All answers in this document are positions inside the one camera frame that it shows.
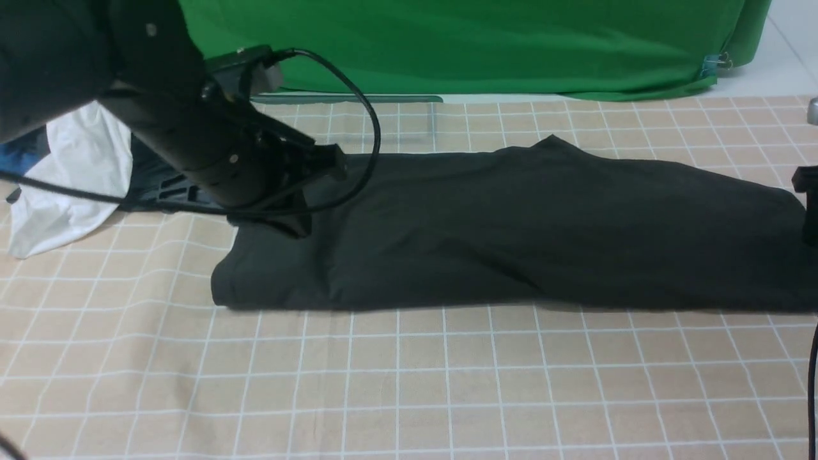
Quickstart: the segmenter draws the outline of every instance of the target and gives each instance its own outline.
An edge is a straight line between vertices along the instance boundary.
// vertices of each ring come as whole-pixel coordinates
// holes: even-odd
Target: green backdrop
[[[770,0],[181,0],[207,57],[260,43],[322,54],[369,93],[680,97],[708,55],[750,62]],[[343,92],[303,58],[286,87]]]

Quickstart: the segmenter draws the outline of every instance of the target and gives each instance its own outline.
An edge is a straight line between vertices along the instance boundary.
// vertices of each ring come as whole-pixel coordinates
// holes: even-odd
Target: white grid line
[[[401,311],[398,310],[395,312],[395,368],[398,370],[395,372],[395,405],[398,406],[395,409],[395,460],[400,460],[398,458],[397,451],[401,447],[401,409],[400,409],[400,394],[401,394]]]
[[[288,438],[287,438],[287,457],[289,457],[293,453],[293,437],[295,436],[295,415],[297,413],[295,411],[295,408],[296,408],[297,398],[298,398],[298,395],[299,395],[299,384],[301,383],[301,376],[303,374],[301,372],[301,370],[303,368],[303,362],[304,362],[304,346],[307,344],[306,336],[307,336],[308,317],[309,317],[309,312],[304,314],[304,325],[303,325],[303,328],[301,330],[301,350],[299,351],[299,367],[298,367],[298,371],[295,373],[295,388],[293,389],[293,405],[292,405],[292,409],[290,410],[290,414],[291,414],[290,415],[290,433],[288,434]],[[350,322],[350,325],[349,325],[350,329],[352,328],[352,321],[353,321],[353,319],[350,318],[350,321],[349,321]],[[346,430],[346,426],[347,426],[347,424],[344,423],[344,426],[342,427],[342,429]],[[345,435],[342,435],[341,439],[346,440],[347,438],[346,438]]]
[[[64,255],[62,257],[62,259],[60,261],[60,268],[57,269],[57,271],[59,271],[62,268],[62,264],[65,262],[66,257],[67,257],[67,255]],[[4,372],[4,375],[3,375],[3,383],[4,384],[5,384],[5,382],[6,382],[7,378],[8,378],[9,371],[14,366],[14,363],[17,360],[17,358],[20,356],[20,352],[22,351],[23,347],[25,347],[26,340],[28,339],[31,331],[34,329],[34,324],[37,322],[37,318],[39,316],[39,313],[40,313],[40,311],[43,310],[43,305],[45,304],[45,300],[48,297],[48,294],[51,292],[51,289],[53,287],[54,287],[54,282],[49,283],[48,288],[43,293],[43,299],[40,301],[39,308],[37,308],[34,311],[34,316],[31,318],[31,323],[29,324],[29,327],[26,330],[25,335],[23,336],[23,340],[17,346],[17,349],[15,350],[15,353],[11,356],[11,361],[9,361],[8,368],[6,369],[6,372]],[[83,314],[81,313],[77,317],[76,321],[74,322],[74,327],[73,327],[73,329],[71,331],[71,335],[70,335],[71,338],[73,338],[76,335],[77,330],[79,329],[79,324],[82,322],[82,320],[83,320]],[[46,385],[43,387],[43,390],[40,392],[40,396],[37,399],[37,407],[34,410],[34,416],[32,417],[31,424],[29,424],[29,429],[25,432],[25,435],[23,436],[23,440],[21,442],[21,444],[23,446],[26,446],[26,443],[28,443],[28,441],[29,441],[29,436],[31,436],[32,431],[34,431],[34,426],[37,424],[37,416],[39,415],[39,413],[41,411],[41,407],[43,406],[43,396],[45,396],[46,392],[48,392],[48,390],[51,388],[51,384],[53,383],[53,378],[57,374],[58,370],[60,369],[60,366],[62,366],[62,363],[65,360],[65,356],[68,354],[68,348],[69,347],[70,347],[70,340],[69,340],[68,343],[65,344],[65,348],[62,350],[62,354],[60,355],[59,360],[57,360],[57,364],[54,366],[54,369],[52,369],[51,377],[48,378]]]
[[[90,309],[90,310],[91,311],[116,311],[116,310],[119,310],[119,309],[131,309],[133,307],[141,306],[142,304],[145,304],[145,303],[155,304],[157,302],[161,302],[161,300],[146,300],[146,301],[138,302],[136,304],[131,304],[128,307],[121,307],[121,308],[118,308],[118,309],[105,309],[105,310]],[[192,310],[192,311],[199,311],[199,310],[205,310],[205,309],[210,311],[211,309],[214,308],[212,305],[201,305],[201,306],[191,306],[191,305],[187,305],[187,304],[168,304],[168,305],[173,306],[174,308],[189,309],[189,310]],[[538,306],[538,308],[539,309],[548,309],[547,307],[542,307],[542,306]],[[78,311],[80,311],[80,309],[46,309],[45,311],[48,311],[48,312],[78,312]],[[663,311],[663,312],[660,312],[660,313],[662,313],[662,314],[671,314],[673,312],[672,311],[667,311],[667,312]],[[758,313],[754,313],[754,314],[765,315],[766,312],[762,311],[762,312],[758,312]],[[779,329],[783,329],[783,330],[785,330],[785,329],[804,329],[804,330],[809,329],[809,330],[815,330],[814,326],[812,326],[811,324],[806,323],[806,322],[803,323],[803,324],[776,324],[775,327],[778,327]],[[741,324],[741,325],[729,326],[729,328],[733,329],[733,330],[744,329],[744,330],[766,331],[766,330],[770,329],[770,326],[768,326],[766,324],[763,324],[763,325],[762,324]],[[592,329],[592,331],[593,332],[628,332],[628,331],[661,332],[661,331],[675,331],[677,329],[679,329],[679,327],[634,327],[634,328],[630,328],[630,327],[626,327],[626,328],[606,328],[606,327],[602,327],[602,328]],[[727,329],[727,327],[723,327],[723,326],[682,326],[681,327],[681,330],[683,330],[683,331],[725,331],[726,329]],[[571,329],[571,328],[543,329],[541,331],[541,333],[543,333],[543,334],[573,334],[573,333],[584,332],[584,331],[585,331],[585,329]],[[534,331],[534,330],[518,330],[518,331],[509,330],[509,331],[496,331],[495,332],[495,334],[499,335],[499,336],[503,336],[503,335],[524,335],[524,334],[536,334],[536,333],[537,333],[537,331]],[[443,332],[401,332],[401,333],[399,333],[399,335],[401,337],[440,337],[443,334],[444,334]],[[452,332],[445,332],[445,334],[447,334],[449,336],[487,336],[488,334],[491,334],[491,332],[490,331],[452,331]],[[367,337],[367,338],[393,337],[393,336],[394,336],[394,334],[392,334],[392,333],[355,334],[355,337]],[[204,337],[200,338],[200,339],[191,339],[191,338],[181,339],[181,338],[177,338],[177,337],[161,336],[159,333],[149,334],[147,332],[144,332],[144,333],[134,332],[134,333],[129,333],[129,334],[123,334],[121,336],[114,336],[114,337],[112,337],[110,339],[37,340],[37,343],[38,344],[45,344],[45,345],[63,345],[63,344],[67,344],[67,343],[71,343],[71,344],[96,344],[96,343],[105,344],[105,343],[110,343],[112,341],[130,339],[130,338],[134,338],[134,337],[159,338],[161,340],[166,340],[168,342],[182,342],[182,343],[214,343],[214,342],[215,343],[218,343],[218,342],[232,343],[232,342],[247,342],[247,341],[254,340],[253,337],[241,337],[241,338],[233,337],[233,338],[210,339],[210,340],[207,340]],[[337,335],[337,334],[330,334],[330,335],[320,334],[320,335],[314,335],[314,336],[310,336],[310,335],[306,336],[306,338],[308,338],[308,339],[344,339],[346,337],[347,337],[346,335]],[[283,340],[300,340],[300,338],[301,338],[300,336],[259,337],[258,341],[259,342],[270,342],[270,341],[283,341]],[[17,345],[17,344],[21,344],[21,343],[24,343],[24,342],[22,340],[0,340],[0,344]]]
[[[448,331],[448,325],[446,321],[446,309],[440,309],[441,315],[443,315],[443,331]],[[443,372],[446,378],[446,412],[448,415],[449,421],[449,460],[455,460],[455,430],[454,430],[454,421],[452,420],[452,384],[449,378],[449,340],[448,334],[443,334]]]
[[[488,313],[488,328],[492,331],[491,338],[492,338],[492,360],[494,362],[494,378],[497,384],[497,402],[500,403],[500,428],[502,429],[503,434],[503,447],[506,448],[504,452],[506,456],[506,460],[509,460],[509,438],[508,438],[508,431],[506,430],[506,410],[503,408],[503,395],[502,390],[500,388],[500,368],[497,365],[497,343],[494,338],[494,321],[493,321],[493,313],[492,313],[492,306],[486,305],[486,311]]]
[[[727,456],[727,449],[725,449],[724,440],[721,437],[721,430],[718,427],[718,423],[716,422],[716,416],[713,415],[713,409],[710,405],[710,400],[707,399],[708,392],[704,387],[704,379],[702,379],[702,374],[699,371],[699,366],[697,365],[695,359],[693,358],[693,352],[690,351],[690,344],[687,343],[687,336],[685,332],[681,330],[681,320],[679,319],[679,314],[674,313],[673,316],[676,317],[676,324],[679,325],[679,334],[681,334],[681,341],[685,344],[685,350],[687,351],[687,355],[690,356],[690,361],[693,363],[693,370],[696,372],[696,379],[699,380],[699,387],[702,391],[702,397],[705,398],[704,404],[708,408],[708,415],[710,416],[710,422],[713,424],[713,429],[716,431],[716,439],[718,440],[719,445],[721,446],[721,454],[724,455],[724,458],[728,458]]]
[[[491,371],[492,368],[482,369],[484,371]],[[136,415],[176,415],[190,413],[197,417],[204,418],[225,418],[225,417],[239,417],[242,414],[245,416],[272,416],[272,415],[290,415],[294,414],[314,414],[314,413],[367,413],[367,412],[383,412],[393,411],[398,408],[402,409],[476,409],[476,408],[602,408],[605,405],[608,407],[615,406],[652,406],[659,404],[659,406],[666,404],[689,404],[689,403],[754,403],[761,402],[794,402],[803,401],[802,396],[774,396],[765,398],[693,398],[693,399],[638,399],[638,400],[622,400],[622,401],[571,401],[571,402],[549,402],[549,403],[474,403],[474,404],[392,404],[385,406],[361,406],[354,408],[296,408],[295,410],[267,410],[254,411],[248,410],[244,412],[229,412],[229,413],[209,413],[201,411],[188,411],[184,408],[179,409],[138,409],[134,411],[109,411],[104,413],[43,413],[39,414],[38,418],[43,419],[75,419],[75,418],[107,418],[111,416],[130,417]],[[5,420],[25,420],[34,417],[33,414],[16,414],[16,415],[2,415],[0,421]]]
[[[746,363],[789,363],[788,359],[745,359]],[[803,363],[807,362],[807,359],[794,359],[794,361],[802,361]],[[678,367],[678,366],[686,366],[691,364],[708,364],[708,365],[716,365],[716,364],[736,364],[736,361],[683,361],[683,362],[667,362],[667,363],[651,363],[649,364],[650,367],[654,368],[666,368],[666,367]],[[551,364],[548,365],[548,369],[592,369],[592,368],[599,368],[599,369],[621,369],[621,368],[638,368],[639,366],[636,364]],[[497,368],[499,369],[510,369],[510,370],[526,370],[526,369],[542,369],[542,366],[506,366],[506,365],[498,365]],[[454,367],[450,368],[451,370],[457,371],[491,371],[493,367]],[[373,369],[355,369],[352,370],[352,373],[356,374],[363,374],[363,373],[381,373],[381,372],[443,372],[445,368],[417,368],[417,369],[405,369],[402,368],[400,371],[392,368],[373,368]],[[286,376],[295,376],[295,375],[309,375],[309,374],[323,374],[323,373],[344,373],[343,370],[336,370],[336,369],[325,369],[321,371],[309,371],[303,370],[301,372],[253,372],[253,376],[255,377],[286,377]],[[60,374],[59,378],[61,379],[87,379],[89,377],[96,377],[97,375],[103,377],[112,377],[112,376],[121,376],[121,375],[130,375],[130,374],[138,374],[138,375],[146,375],[149,377],[155,376],[166,376],[166,377],[197,377],[202,380],[207,379],[222,379],[222,378],[244,378],[247,377],[246,373],[240,374],[213,374],[213,375],[202,375],[199,376],[198,374],[187,374],[183,372],[151,372],[151,371],[137,371],[137,370],[127,370],[127,371],[111,371],[111,372],[100,372],[95,374]],[[39,380],[47,380],[47,377],[44,376],[11,376],[8,377],[9,381],[39,381]]]
[[[650,377],[650,372],[648,372],[648,365],[645,361],[645,353],[642,351],[642,344],[639,340],[639,336],[636,334],[636,328],[633,327],[633,315],[631,312],[627,312],[627,320],[631,324],[633,328],[633,340],[636,342],[636,351],[639,352],[639,360],[642,362],[642,372],[645,373],[645,378],[648,381],[648,388],[650,389],[650,396],[654,399],[654,405],[656,406],[656,418],[659,420],[659,427],[662,429],[662,437],[664,439],[665,444],[669,441],[667,438],[667,429],[665,428],[664,420],[662,419],[662,411],[659,408],[659,399],[656,397],[656,389],[654,388],[654,381]],[[673,449],[667,447],[667,455],[670,460],[673,460]]]
[[[797,442],[803,442],[804,440],[786,440],[783,444],[795,444]],[[770,444],[769,440],[728,440],[724,441],[724,445],[752,445],[752,444]],[[701,446],[701,445],[719,445],[718,441],[690,441],[690,442],[671,442],[669,443],[671,447],[685,447],[685,446]],[[634,443],[634,444],[617,444],[616,446],[611,444],[594,444],[592,446],[588,445],[564,445],[562,447],[563,450],[572,451],[572,450],[586,450],[586,451],[596,451],[599,449],[615,449],[615,448],[662,448],[665,447],[665,444],[660,443]],[[525,451],[535,451],[535,452],[553,452],[557,448],[553,445],[539,445],[539,446],[531,446],[531,447],[509,447],[509,451],[511,452],[525,452]],[[491,448],[457,448],[454,449],[455,453],[493,453],[493,452],[502,452],[503,448],[491,447]],[[430,453],[448,453],[448,449],[407,449],[398,451],[398,454],[430,454]],[[368,456],[368,455],[393,455],[395,452],[391,450],[364,450],[364,451],[356,451],[355,455],[357,456]],[[236,457],[231,457],[227,455],[208,455],[208,454],[192,454],[186,453],[187,455],[195,455],[197,458],[208,458],[213,460],[230,460],[232,458],[310,458],[313,460],[315,457],[321,456],[339,456],[341,452],[304,452],[304,453],[265,453],[265,454],[256,454],[256,455],[239,455]],[[138,455],[128,455],[128,458],[167,458],[167,454],[162,453],[148,453],[148,454],[138,454]],[[120,460],[122,457],[116,456],[111,457],[110,455],[92,455],[92,456],[82,456],[78,457],[82,458],[83,460]],[[38,457],[38,460],[75,460],[76,457]]]
[[[258,346],[257,346],[258,345],[258,335],[261,332],[262,314],[263,314],[263,312],[258,312],[258,314],[257,314],[258,317],[256,319],[255,338],[253,340],[253,346],[250,347],[250,362],[249,362],[250,366],[253,366],[253,363],[255,363],[255,351],[258,348]],[[240,442],[241,442],[241,426],[244,424],[244,420],[245,420],[245,412],[247,410],[246,409],[247,408],[247,393],[248,393],[249,388],[250,388],[250,380],[251,380],[251,377],[252,377],[252,374],[251,374],[252,371],[253,371],[252,368],[248,368],[247,377],[245,378],[245,389],[241,393],[241,413],[239,414],[238,426],[236,427],[236,441],[233,443],[233,454],[232,454],[233,457],[235,457],[236,455],[239,454],[239,446],[240,446]]]
[[[602,379],[600,378],[600,369],[596,366],[596,354],[594,353],[594,346],[591,344],[591,332],[588,329],[588,323],[585,319],[585,312],[580,312],[580,316],[582,317],[582,324],[585,326],[585,340],[588,343],[588,352],[591,354],[591,364],[594,369],[594,376],[596,377],[596,384],[597,387],[600,389],[600,396],[602,398],[601,405],[602,409],[605,412],[605,422],[608,424],[608,436],[610,436],[611,442],[610,444],[613,446],[613,458],[615,460],[619,460],[619,449],[617,446],[616,438],[614,438],[614,425],[611,423],[611,416],[610,411],[608,410],[608,400],[605,398],[605,387],[602,385]]]
[[[724,316],[721,317],[721,321],[724,323],[725,327],[727,326],[727,322],[724,320]],[[750,373],[750,369],[747,368],[747,364],[744,362],[744,359],[741,356],[741,351],[739,350],[739,346],[735,343],[733,339],[733,333],[730,331],[730,328],[727,328],[727,336],[730,338],[730,343],[733,345],[733,350],[735,351],[735,355],[739,357],[739,363],[744,370],[744,375],[747,376],[747,382],[750,385],[750,390],[753,392],[753,397],[756,400],[756,406],[758,407],[758,413],[761,414],[762,420],[764,421],[764,426],[767,429],[767,433],[770,435],[770,439],[772,440],[773,445],[775,446],[775,452],[778,454],[779,460],[785,460],[784,454],[781,452],[781,447],[778,445],[778,440],[775,438],[775,434],[773,433],[772,426],[770,426],[770,421],[767,420],[766,413],[764,413],[764,408],[762,407],[761,401],[758,400],[758,392],[756,391],[756,386],[753,383],[753,375]]]
[[[217,309],[213,309],[213,315],[210,317],[210,327],[208,328],[207,336],[210,337],[213,334],[213,325],[216,323],[216,312]],[[207,360],[207,355],[209,352],[209,345],[205,346],[204,350],[202,350],[202,357],[199,359],[199,371],[196,373],[197,377],[200,377],[202,374],[202,370],[205,367],[205,361]],[[176,455],[177,457],[182,453],[182,446],[185,444],[185,435],[187,434],[187,425],[190,423],[191,420],[191,413],[193,412],[193,403],[196,401],[196,397],[199,395],[199,383],[202,381],[201,378],[197,378],[193,382],[193,391],[191,392],[191,397],[187,401],[187,410],[185,411],[185,418],[184,422],[182,422],[182,431],[179,433],[179,443],[176,446]]]
[[[546,359],[546,345],[542,343],[542,333],[540,332],[540,315],[537,314],[537,306],[532,305],[534,310],[534,324],[537,326],[537,335],[538,341],[540,345],[540,355],[542,357],[542,370],[546,375],[546,387],[548,389],[548,400],[551,403],[554,403],[554,390],[551,386],[551,374],[548,372],[548,362]],[[551,409],[551,417],[554,421],[554,433],[557,439],[557,447],[560,449],[560,460],[565,460],[565,452],[562,449],[562,434],[560,433],[560,421],[557,417],[556,408]]]
[[[64,262],[65,262],[65,256],[63,256],[62,259],[60,260],[60,267],[61,268],[62,268],[62,264]],[[17,264],[17,267],[15,268],[15,271],[20,270],[20,266],[22,266],[22,264]],[[6,284],[5,290],[7,290],[10,285],[11,285],[11,283]],[[25,333],[23,334],[22,340],[17,342],[17,343],[20,344],[20,346],[18,346],[14,350],[14,354],[11,356],[11,360],[9,360],[9,362],[8,362],[8,367],[6,367],[6,371],[3,373],[2,383],[5,383],[6,380],[8,379],[9,372],[11,371],[11,368],[14,367],[14,362],[17,360],[17,357],[20,355],[20,352],[22,351],[23,346],[25,346],[25,344],[29,343],[28,342],[29,335],[31,335],[31,331],[34,329],[34,324],[37,322],[37,317],[39,316],[40,312],[43,311],[43,305],[45,304],[45,301],[48,298],[48,295],[51,293],[51,289],[53,287],[54,287],[54,281],[49,282],[48,286],[46,287],[46,291],[43,293],[43,298],[40,300],[40,305],[34,310],[34,315],[32,315],[32,317],[30,319],[29,326],[25,329]],[[31,310],[31,309],[28,309],[28,308],[25,308],[25,307],[19,307],[19,308],[14,308],[14,309],[23,309],[25,311],[30,311]]]
[[[341,459],[346,458],[347,452],[347,416],[349,415],[349,378],[352,376],[353,368],[353,329],[355,328],[355,313],[349,317],[349,335],[347,339],[347,369],[346,377],[344,379],[344,412],[343,422],[341,424]]]

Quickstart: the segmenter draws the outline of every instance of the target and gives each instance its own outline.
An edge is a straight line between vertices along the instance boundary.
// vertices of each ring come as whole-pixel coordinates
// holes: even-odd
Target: black mount
[[[796,193],[807,194],[807,215],[802,240],[809,246],[818,244],[818,166],[799,166],[793,175]]]

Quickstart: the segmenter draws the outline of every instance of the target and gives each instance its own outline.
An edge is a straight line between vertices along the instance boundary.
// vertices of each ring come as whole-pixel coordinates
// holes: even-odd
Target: beige grid mat
[[[818,164],[806,97],[378,105],[384,151],[550,133],[612,158],[777,187]],[[349,152],[360,107],[266,107]],[[7,243],[8,208],[0,208]],[[0,431],[34,458],[806,458],[814,318],[483,306],[359,315],[214,308],[234,230],[116,215],[0,261]]]

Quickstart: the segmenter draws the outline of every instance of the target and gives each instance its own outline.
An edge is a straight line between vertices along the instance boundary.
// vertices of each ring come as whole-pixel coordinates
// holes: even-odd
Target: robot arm
[[[250,104],[289,57],[256,47],[205,61],[177,0],[0,0],[0,142],[97,100],[182,175],[157,200],[297,214],[302,188],[345,165],[338,146]],[[306,214],[263,221],[310,233]]]

